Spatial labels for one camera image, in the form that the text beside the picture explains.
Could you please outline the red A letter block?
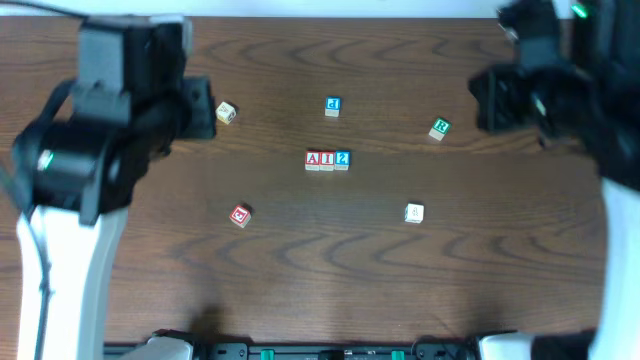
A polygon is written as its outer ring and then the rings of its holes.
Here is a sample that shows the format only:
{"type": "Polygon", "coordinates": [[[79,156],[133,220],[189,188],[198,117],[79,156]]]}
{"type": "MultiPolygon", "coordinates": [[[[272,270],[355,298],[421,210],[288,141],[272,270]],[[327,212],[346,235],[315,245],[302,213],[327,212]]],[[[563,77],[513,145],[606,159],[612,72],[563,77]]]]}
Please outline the red A letter block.
{"type": "Polygon", "coordinates": [[[319,171],[320,170],[320,155],[318,151],[307,151],[305,155],[305,169],[307,171],[319,171]]]}

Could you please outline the blue 2 number block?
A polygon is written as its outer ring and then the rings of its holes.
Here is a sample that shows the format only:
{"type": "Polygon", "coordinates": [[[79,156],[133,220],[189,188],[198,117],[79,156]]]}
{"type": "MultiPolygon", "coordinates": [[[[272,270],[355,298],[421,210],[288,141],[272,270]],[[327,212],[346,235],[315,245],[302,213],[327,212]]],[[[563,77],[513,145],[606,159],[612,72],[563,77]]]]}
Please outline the blue 2 number block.
{"type": "Polygon", "coordinates": [[[349,151],[335,152],[335,169],[340,171],[348,171],[351,163],[351,153],[349,151]]]}

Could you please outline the red I letter block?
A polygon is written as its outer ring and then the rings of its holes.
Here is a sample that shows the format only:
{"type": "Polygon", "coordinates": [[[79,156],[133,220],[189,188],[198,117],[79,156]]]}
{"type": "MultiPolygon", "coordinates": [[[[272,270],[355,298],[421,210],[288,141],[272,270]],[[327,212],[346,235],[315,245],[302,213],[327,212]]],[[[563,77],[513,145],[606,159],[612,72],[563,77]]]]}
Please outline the red I letter block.
{"type": "Polygon", "coordinates": [[[319,170],[320,171],[335,170],[335,153],[334,152],[325,151],[320,153],[319,170]]]}

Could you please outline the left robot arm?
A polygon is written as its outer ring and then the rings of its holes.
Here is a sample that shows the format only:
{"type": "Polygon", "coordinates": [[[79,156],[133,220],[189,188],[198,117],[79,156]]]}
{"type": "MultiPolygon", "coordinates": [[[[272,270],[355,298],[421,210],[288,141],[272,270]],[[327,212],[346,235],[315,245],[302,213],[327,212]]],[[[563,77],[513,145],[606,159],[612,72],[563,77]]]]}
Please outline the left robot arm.
{"type": "Polygon", "coordinates": [[[191,21],[85,18],[77,73],[16,137],[1,181],[19,210],[21,359],[100,359],[136,183],[177,140],[210,140],[210,81],[185,73],[191,21]]]}

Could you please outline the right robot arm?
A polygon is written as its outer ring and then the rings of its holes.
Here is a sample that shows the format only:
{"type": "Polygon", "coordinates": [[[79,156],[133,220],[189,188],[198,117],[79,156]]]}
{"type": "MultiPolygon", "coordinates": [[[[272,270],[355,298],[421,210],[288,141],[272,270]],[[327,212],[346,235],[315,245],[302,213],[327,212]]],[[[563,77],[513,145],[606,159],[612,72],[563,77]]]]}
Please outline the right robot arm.
{"type": "Polygon", "coordinates": [[[636,359],[639,356],[639,4],[578,1],[570,53],[550,1],[498,11],[516,51],[469,81],[477,126],[491,134],[538,126],[540,139],[575,138],[596,163],[607,219],[602,309],[592,333],[485,336],[483,359],[636,359]]]}

